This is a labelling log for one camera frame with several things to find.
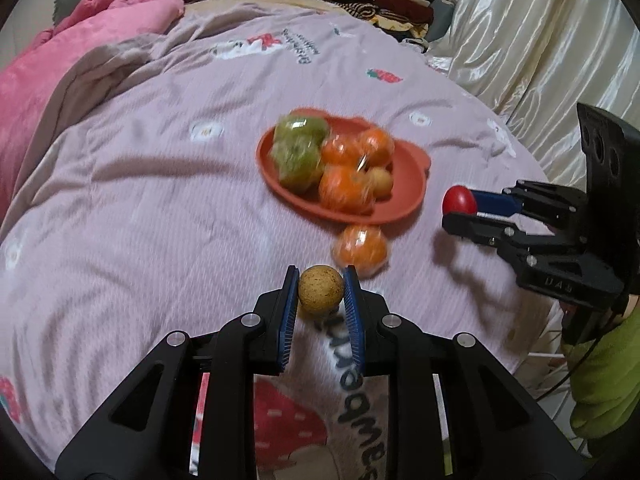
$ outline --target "bed cover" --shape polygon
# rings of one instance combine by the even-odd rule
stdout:
[[[0,386],[47,464],[168,332],[218,330],[287,265],[331,264],[340,227],[277,200],[254,163],[263,131],[300,106],[366,117],[432,156],[424,205],[385,229],[390,265],[367,288],[427,332],[476,334],[511,371],[536,340],[549,302],[439,227],[453,184],[545,179],[488,108],[350,16],[192,14],[65,75],[0,228]],[[383,477],[385,379],[357,376],[345,334],[340,315],[297,323],[287,372],[258,378],[261,479]]]

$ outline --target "green folded cloth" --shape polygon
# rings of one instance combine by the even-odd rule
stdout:
[[[562,343],[569,369],[590,346]],[[571,376],[571,392],[576,405],[570,422],[577,436],[600,439],[628,420],[640,399],[640,308],[603,336]]]

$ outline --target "cherry tomato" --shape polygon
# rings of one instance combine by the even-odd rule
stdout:
[[[478,204],[468,187],[453,186],[445,193],[442,200],[442,214],[451,212],[468,215],[475,215],[478,212]]]

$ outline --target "orange plate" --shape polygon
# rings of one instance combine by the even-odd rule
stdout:
[[[315,108],[297,108],[292,110],[291,114],[324,117],[334,134],[357,135],[376,126],[361,117],[337,117]],[[394,176],[394,188],[391,192],[391,197],[385,200],[377,200],[372,214],[352,215],[322,207],[318,200],[317,190],[298,196],[280,185],[278,171],[269,157],[269,150],[273,144],[274,129],[268,130],[260,139],[255,158],[267,186],[296,208],[315,216],[338,222],[380,225],[396,222],[405,216],[409,216],[422,204],[424,192],[427,189],[427,172],[431,167],[431,158],[414,143],[407,140],[394,139],[396,148],[390,167]]]

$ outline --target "curtain fold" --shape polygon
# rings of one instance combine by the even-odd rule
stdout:
[[[428,63],[503,118],[550,180],[585,187],[576,102],[640,127],[640,33],[620,0],[453,0]]]

